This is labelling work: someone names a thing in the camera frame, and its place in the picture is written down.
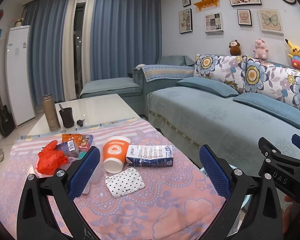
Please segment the person's right hand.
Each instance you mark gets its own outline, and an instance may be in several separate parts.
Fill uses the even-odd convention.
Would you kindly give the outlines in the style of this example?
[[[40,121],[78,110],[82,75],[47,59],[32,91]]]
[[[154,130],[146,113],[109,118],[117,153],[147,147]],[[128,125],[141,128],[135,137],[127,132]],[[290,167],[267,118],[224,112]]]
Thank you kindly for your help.
[[[284,201],[290,203],[290,205],[285,209],[285,211],[282,215],[283,234],[285,234],[287,232],[289,224],[290,224],[290,211],[293,207],[293,199],[290,198],[289,196],[285,196]]]

